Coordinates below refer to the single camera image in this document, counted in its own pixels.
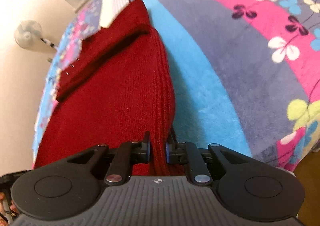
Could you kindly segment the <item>white standing fan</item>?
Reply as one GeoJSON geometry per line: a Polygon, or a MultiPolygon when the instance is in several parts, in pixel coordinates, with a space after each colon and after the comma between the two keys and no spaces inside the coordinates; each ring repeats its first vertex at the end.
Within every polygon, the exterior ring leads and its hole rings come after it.
{"type": "Polygon", "coordinates": [[[57,46],[42,35],[41,25],[34,20],[22,21],[14,31],[14,39],[16,44],[24,49],[32,48],[37,42],[48,45],[57,50],[57,46]]]}

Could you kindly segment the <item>colourful floral striped bed blanket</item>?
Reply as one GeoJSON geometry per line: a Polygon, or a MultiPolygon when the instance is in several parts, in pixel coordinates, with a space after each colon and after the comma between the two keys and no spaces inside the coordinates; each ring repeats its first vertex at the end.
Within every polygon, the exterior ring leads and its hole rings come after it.
{"type": "MultiPolygon", "coordinates": [[[[67,27],[39,107],[34,167],[61,73],[131,1],[92,0],[67,27]]],[[[319,141],[319,0],[142,1],[167,52],[176,139],[293,171],[319,141]]]]}

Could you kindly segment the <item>dark red knit sweater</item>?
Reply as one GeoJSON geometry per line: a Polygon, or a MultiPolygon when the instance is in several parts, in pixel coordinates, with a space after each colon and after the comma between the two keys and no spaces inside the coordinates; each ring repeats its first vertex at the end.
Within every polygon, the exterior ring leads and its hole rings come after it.
{"type": "Polygon", "coordinates": [[[82,42],[77,60],[60,75],[55,107],[35,167],[104,143],[117,148],[150,134],[152,157],[138,176],[180,176],[168,165],[166,141],[175,95],[166,49],[142,0],[131,1],[108,28],[82,42]]]}

